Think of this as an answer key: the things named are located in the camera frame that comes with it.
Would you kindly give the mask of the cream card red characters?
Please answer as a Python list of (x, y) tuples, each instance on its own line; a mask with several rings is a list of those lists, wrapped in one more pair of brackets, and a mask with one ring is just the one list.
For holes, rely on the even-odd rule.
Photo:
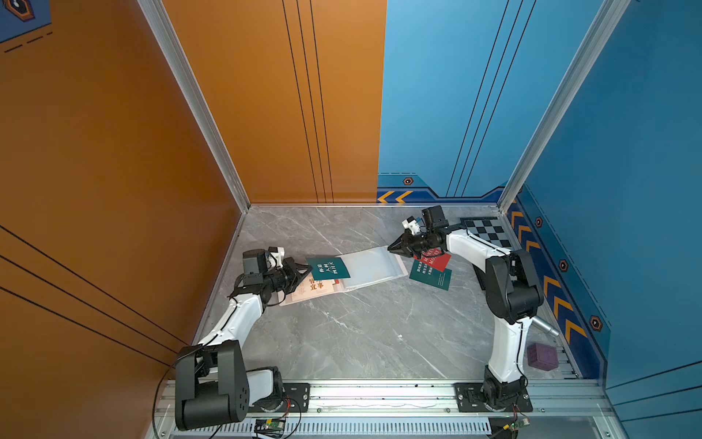
[(312, 277), (309, 277), (301, 285), (298, 285), (292, 294), (289, 294), (287, 300), (291, 303), (301, 303), (343, 292), (345, 292), (345, 288), (340, 280), (314, 281)]

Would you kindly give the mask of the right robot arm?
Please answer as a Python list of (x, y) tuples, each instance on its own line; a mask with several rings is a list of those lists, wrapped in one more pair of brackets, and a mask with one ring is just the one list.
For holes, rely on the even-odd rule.
[(527, 396), (524, 355), (528, 331), (545, 296), (531, 254), (483, 240), (469, 230), (440, 228), (413, 233), (404, 230), (388, 251), (421, 258), (439, 249), (460, 256), (482, 274), (481, 287), (495, 318), (493, 349), (481, 388), (484, 403), (494, 411), (510, 408)]

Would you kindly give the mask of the pink photo album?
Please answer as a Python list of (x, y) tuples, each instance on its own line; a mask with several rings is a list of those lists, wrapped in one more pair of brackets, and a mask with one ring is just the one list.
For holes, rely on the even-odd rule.
[[(391, 254), (385, 247), (377, 247), (361, 252), (353, 252), (352, 254), (328, 257), (341, 257), (349, 270), (350, 278), (340, 280), (345, 288), (345, 292), (343, 293), (353, 292), (372, 285), (379, 285), (408, 275), (408, 270), (402, 258), (396, 254)], [(283, 294), (280, 294), (284, 307), (286, 305), (298, 304), (288, 301), (288, 296), (289, 295), (283, 297)]]

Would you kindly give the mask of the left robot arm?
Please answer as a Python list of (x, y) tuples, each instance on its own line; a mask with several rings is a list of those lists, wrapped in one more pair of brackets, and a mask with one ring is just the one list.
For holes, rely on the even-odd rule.
[(275, 366), (248, 371), (242, 347), (273, 296), (291, 294), (312, 267), (283, 259), (274, 268), (254, 263), (235, 281), (228, 308), (201, 342), (175, 362), (175, 424), (180, 431), (242, 422), (252, 407), (273, 412), (298, 405)]

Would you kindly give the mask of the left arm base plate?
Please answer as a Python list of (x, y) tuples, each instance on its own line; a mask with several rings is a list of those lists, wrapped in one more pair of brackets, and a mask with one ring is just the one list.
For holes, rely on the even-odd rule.
[(311, 400), (310, 393), (310, 383), (285, 382), (281, 395), (259, 400), (250, 406), (249, 413), (307, 413)]

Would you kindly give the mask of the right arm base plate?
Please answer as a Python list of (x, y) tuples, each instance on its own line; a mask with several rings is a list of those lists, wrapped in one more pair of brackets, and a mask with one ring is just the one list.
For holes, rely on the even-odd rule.
[(453, 384), (460, 413), (507, 413), (516, 409), (532, 413), (534, 407), (526, 388), (517, 387), (505, 395), (488, 395), (482, 382), (457, 382)]

